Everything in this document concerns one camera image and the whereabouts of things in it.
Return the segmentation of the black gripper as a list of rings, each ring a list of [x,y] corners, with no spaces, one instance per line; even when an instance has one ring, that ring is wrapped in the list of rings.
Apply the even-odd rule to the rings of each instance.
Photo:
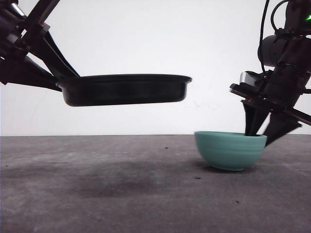
[[[281,63],[266,75],[260,88],[245,83],[233,83],[230,92],[245,98],[242,100],[245,110],[245,135],[257,135],[269,112],[272,113],[263,133],[267,136],[265,146],[268,146],[300,128],[302,125],[298,121],[311,124],[310,115],[294,109],[300,96],[311,92],[306,88],[311,72]]]
[[[80,77],[54,42],[50,26],[44,22],[28,24],[25,15],[0,16],[0,82],[35,86],[61,92],[57,79]],[[52,75],[28,57],[36,47]]]

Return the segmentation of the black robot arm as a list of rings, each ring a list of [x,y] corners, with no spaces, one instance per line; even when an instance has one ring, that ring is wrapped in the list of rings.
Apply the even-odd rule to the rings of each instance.
[[[274,35],[259,40],[262,73],[245,71],[230,92],[243,97],[245,135],[255,136],[267,117],[263,135],[266,145],[299,128],[310,125],[310,115],[294,108],[311,77],[311,2],[279,2],[270,17]]]
[[[78,77],[49,32],[46,19],[59,2],[40,0],[25,15],[17,0],[0,2],[0,82],[60,91],[63,79]]]

